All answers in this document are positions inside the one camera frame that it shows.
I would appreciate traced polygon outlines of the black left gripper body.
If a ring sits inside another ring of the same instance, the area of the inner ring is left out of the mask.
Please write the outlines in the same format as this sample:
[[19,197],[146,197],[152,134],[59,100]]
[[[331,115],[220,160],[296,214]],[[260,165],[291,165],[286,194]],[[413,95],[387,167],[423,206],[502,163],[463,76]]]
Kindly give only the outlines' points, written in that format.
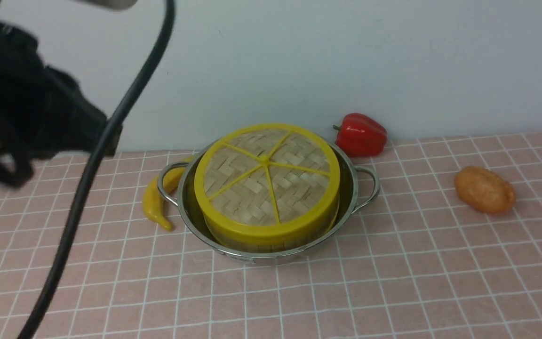
[[43,62],[38,45],[0,22],[0,184],[13,189],[33,177],[34,160],[92,153],[108,124],[72,76]]

